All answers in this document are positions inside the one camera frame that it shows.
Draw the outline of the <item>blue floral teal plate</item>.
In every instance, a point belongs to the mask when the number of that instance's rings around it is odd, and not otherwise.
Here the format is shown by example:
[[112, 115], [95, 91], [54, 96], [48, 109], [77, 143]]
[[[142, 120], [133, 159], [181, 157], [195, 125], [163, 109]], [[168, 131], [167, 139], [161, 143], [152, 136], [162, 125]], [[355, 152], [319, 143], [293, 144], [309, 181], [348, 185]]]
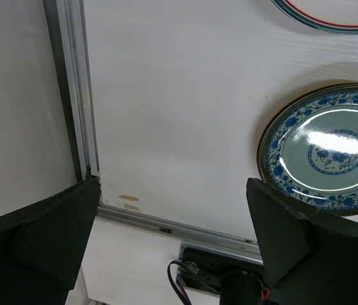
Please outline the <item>blue floral teal plate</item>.
[[358, 215], [358, 83], [303, 95], [267, 125], [260, 177], [284, 194], [341, 216]]

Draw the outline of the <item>white plate orange sunburst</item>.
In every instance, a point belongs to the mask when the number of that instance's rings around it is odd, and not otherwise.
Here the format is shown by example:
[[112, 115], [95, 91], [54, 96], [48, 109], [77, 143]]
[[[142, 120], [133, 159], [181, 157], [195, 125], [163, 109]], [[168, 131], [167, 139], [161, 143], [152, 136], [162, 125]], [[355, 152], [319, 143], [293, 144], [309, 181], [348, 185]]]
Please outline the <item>white plate orange sunburst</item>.
[[358, 34], [358, 0], [273, 0], [287, 16], [333, 34]]

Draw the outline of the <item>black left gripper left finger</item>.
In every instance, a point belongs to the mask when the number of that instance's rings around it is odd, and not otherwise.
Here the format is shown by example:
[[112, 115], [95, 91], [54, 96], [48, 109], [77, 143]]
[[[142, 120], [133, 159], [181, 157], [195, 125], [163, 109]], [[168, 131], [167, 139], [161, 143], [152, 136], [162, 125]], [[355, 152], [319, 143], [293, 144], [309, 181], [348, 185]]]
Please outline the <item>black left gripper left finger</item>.
[[99, 201], [92, 177], [0, 216], [0, 304], [65, 304]]

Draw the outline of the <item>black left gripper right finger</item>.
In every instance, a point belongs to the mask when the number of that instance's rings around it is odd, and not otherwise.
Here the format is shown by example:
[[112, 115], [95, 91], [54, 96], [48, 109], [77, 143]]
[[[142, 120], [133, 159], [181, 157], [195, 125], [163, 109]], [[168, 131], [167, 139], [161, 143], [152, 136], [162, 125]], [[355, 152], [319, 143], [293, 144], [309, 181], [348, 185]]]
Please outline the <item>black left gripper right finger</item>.
[[246, 198], [280, 304], [358, 304], [358, 222], [250, 178]]

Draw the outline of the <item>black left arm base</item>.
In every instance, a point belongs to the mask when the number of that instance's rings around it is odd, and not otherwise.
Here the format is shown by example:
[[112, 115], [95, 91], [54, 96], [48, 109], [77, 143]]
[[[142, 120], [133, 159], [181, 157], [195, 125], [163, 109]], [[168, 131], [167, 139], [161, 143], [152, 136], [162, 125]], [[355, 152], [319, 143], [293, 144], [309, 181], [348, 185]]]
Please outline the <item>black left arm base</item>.
[[277, 292], [261, 264], [185, 248], [180, 262], [192, 272], [179, 271], [186, 288], [217, 295], [220, 304], [278, 304]]

